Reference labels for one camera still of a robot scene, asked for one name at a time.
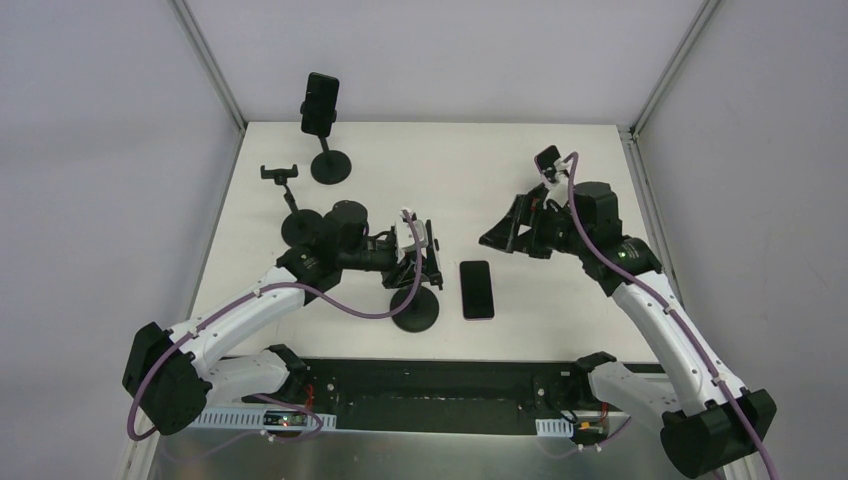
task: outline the robotic arm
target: robotic arm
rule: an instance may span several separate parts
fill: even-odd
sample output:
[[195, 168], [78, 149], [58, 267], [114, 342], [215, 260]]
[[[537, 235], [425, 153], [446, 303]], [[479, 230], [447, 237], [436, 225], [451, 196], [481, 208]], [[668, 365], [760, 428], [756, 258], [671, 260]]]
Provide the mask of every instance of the robotic arm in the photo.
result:
[[[206, 406], [285, 390], [287, 381], [293, 380], [291, 373], [305, 366], [284, 345], [257, 355], [221, 359], [263, 326], [323, 296], [338, 285], [345, 269], [379, 271], [385, 288], [414, 285], [416, 276], [419, 282], [442, 288], [438, 241], [430, 221], [422, 222], [411, 212], [402, 214], [404, 220], [373, 237], [363, 233], [362, 224], [326, 221], [309, 243], [289, 249], [256, 283], [209, 313], [168, 330], [155, 322], [146, 325], [133, 341], [124, 388], [163, 435], [188, 426]], [[357, 312], [365, 318], [394, 313]]]
[[[577, 256], [586, 274], [639, 328], [674, 387], [670, 394], [631, 374], [615, 357], [599, 352], [576, 362], [582, 386], [571, 400], [610, 403], [659, 433], [669, 459], [689, 478], [754, 453], [776, 413], [771, 396], [765, 390], [749, 391], [708, 346], [678, 304], [650, 248], [622, 234], [618, 200], [608, 184], [571, 182], [573, 205], [569, 207], [574, 212], [569, 214], [567, 165], [571, 160], [576, 162], [576, 153], [560, 159], [554, 146], [540, 153], [535, 161], [543, 183], [517, 195], [507, 215], [480, 237], [480, 244], [533, 258], [550, 258], [553, 251]], [[583, 232], [575, 224], [577, 213]], [[519, 234], [522, 226], [529, 230]], [[759, 437], [757, 441], [736, 407]]]

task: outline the gray wall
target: gray wall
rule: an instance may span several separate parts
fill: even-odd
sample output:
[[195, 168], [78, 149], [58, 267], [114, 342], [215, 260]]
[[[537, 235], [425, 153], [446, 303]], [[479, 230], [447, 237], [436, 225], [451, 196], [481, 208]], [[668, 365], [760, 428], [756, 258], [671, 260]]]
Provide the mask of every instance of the gray wall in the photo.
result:
[[845, 478], [848, 2], [728, 0], [641, 138], [686, 306], [778, 417], [783, 478]]
[[191, 0], [249, 120], [629, 124], [701, 0]]
[[115, 472], [140, 326], [187, 309], [237, 132], [168, 3], [0, 7], [0, 477]]

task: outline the gray floor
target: gray floor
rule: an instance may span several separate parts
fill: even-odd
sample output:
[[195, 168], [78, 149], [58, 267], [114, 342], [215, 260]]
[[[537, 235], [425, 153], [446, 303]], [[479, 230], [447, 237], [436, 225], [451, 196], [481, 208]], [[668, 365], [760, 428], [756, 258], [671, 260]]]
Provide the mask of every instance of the gray floor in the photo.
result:
[[241, 433], [189, 428], [163, 438], [150, 480], [685, 478], [665, 458], [659, 438], [635, 424], [601, 453], [568, 458], [557, 458], [575, 449], [564, 438], [330, 432], [290, 445], [251, 434], [203, 459], [185, 460]]

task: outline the white table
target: white table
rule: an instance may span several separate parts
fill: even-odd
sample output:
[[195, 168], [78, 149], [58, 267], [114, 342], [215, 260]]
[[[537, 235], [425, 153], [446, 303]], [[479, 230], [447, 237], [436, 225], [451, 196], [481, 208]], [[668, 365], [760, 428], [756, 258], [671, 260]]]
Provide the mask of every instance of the white table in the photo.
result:
[[[200, 284], [194, 314], [259, 278], [288, 246], [280, 224], [288, 215], [283, 188], [260, 180], [259, 167], [291, 167], [290, 186], [301, 208], [324, 214], [339, 200], [368, 208], [372, 232], [387, 229], [402, 206], [433, 221], [441, 246], [444, 291], [434, 290], [441, 312], [422, 333], [400, 330], [391, 319], [363, 320], [315, 301], [262, 329], [233, 354], [285, 343], [304, 357], [548, 361], [574, 360], [605, 350], [619, 359], [655, 362], [636, 327], [580, 262], [562, 254], [535, 260], [478, 245], [518, 193], [539, 183], [533, 157], [548, 145], [580, 153], [577, 180], [608, 182], [619, 198], [625, 233], [646, 239], [636, 194], [614, 126], [445, 123], [338, 123], [330, 147], [345, 152], [353, 172], [324, 186], [309, 165], [318, 139], [298, 123], [251, 123]], [[495, 318], [462, 316], [459, 262], [488, 260]], [[329, 294], [362, 311], [388, 309], [394, 291], [377, 273], [345, 272]]]

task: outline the black smartphone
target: black smartphone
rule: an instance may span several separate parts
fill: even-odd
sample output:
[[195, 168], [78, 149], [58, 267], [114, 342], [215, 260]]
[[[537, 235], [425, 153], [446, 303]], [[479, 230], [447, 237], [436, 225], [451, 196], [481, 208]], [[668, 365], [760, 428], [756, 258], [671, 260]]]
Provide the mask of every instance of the black smartphone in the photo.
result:
[[303, 120], [300, 130], [318, 137], [329, 137], [336, 121], [336, 100], [339, 98], [339, 79], [310, 73], [306, 81], [306, 100], [300, 107]]
[[489, 262], [460, 262], [459, 283], [462, 289], [462, 315], [466, 320], [490, 320], [495, 317]]

